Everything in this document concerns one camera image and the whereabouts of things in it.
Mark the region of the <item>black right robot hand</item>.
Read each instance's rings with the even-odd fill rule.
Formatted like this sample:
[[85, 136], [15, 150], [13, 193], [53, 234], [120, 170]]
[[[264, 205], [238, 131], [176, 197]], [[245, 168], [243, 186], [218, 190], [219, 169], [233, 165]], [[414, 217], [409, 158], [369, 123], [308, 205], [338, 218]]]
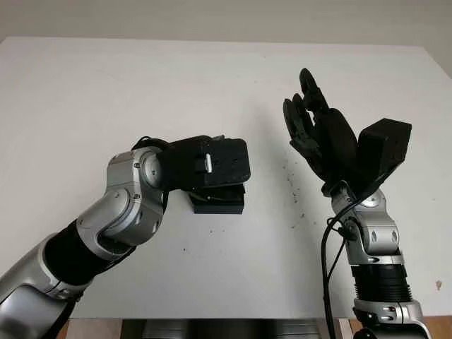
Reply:
[[311, 72], [299, 73], [302, 94], [284, 99], [282, 110], [290, 145], [331, 191], [356, 169], [357, 139], [343, 114], [328, 105]]

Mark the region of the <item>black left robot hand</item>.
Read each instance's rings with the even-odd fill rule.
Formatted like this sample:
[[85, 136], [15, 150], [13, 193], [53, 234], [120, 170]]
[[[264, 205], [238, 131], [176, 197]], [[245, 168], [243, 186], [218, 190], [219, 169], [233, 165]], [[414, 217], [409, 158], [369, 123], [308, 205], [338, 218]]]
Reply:
[[224, 196], [224, 191], [221, 188], [202, 188], [188, 191], [190, 198], [197, 203], [225, 203], [227, 198]]

